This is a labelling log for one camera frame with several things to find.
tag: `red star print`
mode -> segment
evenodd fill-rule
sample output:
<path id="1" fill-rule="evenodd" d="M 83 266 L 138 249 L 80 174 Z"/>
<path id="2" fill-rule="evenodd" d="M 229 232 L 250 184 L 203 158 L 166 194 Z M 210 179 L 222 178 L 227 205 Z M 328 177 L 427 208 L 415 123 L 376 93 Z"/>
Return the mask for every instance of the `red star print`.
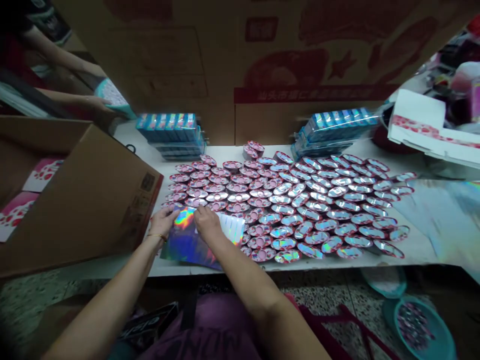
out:
<path id="1" fill-rule="evenodd" d="M 328 79 L 333 77 L 338 77 L 343 79 L 345 76 L 345 72 L 350 68 L 353 64 L 357 62 L 357 59 L 352 59 L 352 50 L 349 50 L 343 59 L 339 61 L 333 61 L 331 63 L 331 73 Z"/>

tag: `pink and white box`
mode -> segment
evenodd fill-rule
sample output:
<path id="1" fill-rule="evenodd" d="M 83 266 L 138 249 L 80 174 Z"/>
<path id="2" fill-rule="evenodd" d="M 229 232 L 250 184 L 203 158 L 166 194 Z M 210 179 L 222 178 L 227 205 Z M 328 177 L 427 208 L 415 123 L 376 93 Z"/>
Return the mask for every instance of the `pink and white box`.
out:
<path id="1" fill-rule="evenodd" d="M 0 212 L 0 243 L 8 240 L 40 194 L 22 191 Z"/>
<path id="2" fill-rule="evenodd" d="M 61 157 L 46 157 L 38 162 L 23 185 L 23 191 L 41 193 L 64 163 Z"/>

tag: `cardboard box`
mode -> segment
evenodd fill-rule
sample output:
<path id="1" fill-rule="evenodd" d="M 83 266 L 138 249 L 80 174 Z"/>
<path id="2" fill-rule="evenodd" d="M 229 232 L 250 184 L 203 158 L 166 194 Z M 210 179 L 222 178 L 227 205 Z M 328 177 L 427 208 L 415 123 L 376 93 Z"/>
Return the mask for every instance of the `cardboard box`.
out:
<path id="1" fill-rule="evenodd" d="M 132 251 L 163 175 L 91 122 L 0 117 L 0 209 L 40 159 L 65 157 L 8 240 L 0 278 Z"/>
<path id="2" fill-rule="evenodd" d="M 212 145 L 288 144 L 300 115 L 376 107 L 476 0 L 53 0 L 137 112 L 196 113 Z"/>

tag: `gold bracelet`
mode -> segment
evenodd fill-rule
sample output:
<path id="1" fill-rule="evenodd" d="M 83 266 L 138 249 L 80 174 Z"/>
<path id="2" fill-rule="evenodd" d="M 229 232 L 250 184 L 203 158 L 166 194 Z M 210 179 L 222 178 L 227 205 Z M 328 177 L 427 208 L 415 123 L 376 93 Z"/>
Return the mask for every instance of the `gold bracelet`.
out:
<path id="1" fill-rule="evenodd" d="M 148 237 L 149 236 L 159 236 L 163 240 L 164 243 L 167 242 L 167 237 L 165 235 L 162 235 L 162 234 L 147 234 L 147 236 Z"/>

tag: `holographic card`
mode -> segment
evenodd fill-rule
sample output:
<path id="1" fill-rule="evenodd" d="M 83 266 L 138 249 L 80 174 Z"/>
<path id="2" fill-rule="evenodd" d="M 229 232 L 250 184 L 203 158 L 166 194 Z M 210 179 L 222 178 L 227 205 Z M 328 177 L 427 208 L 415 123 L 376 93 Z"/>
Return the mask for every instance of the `holographic card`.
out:
<path id="1" fill-rule="evenodd" d="M 168 241 L 163 245 L 160 258 L 166 260 L 183 261 L 209 268 L 222 270 L 209 246 L 200 237 L 194 221 L 194 207 L 175 207 L 180 214 L 173 222 Z M 225 214 L 218 215 L 220 226 L 235 246 L 242 243 L 245 220 Z"/>

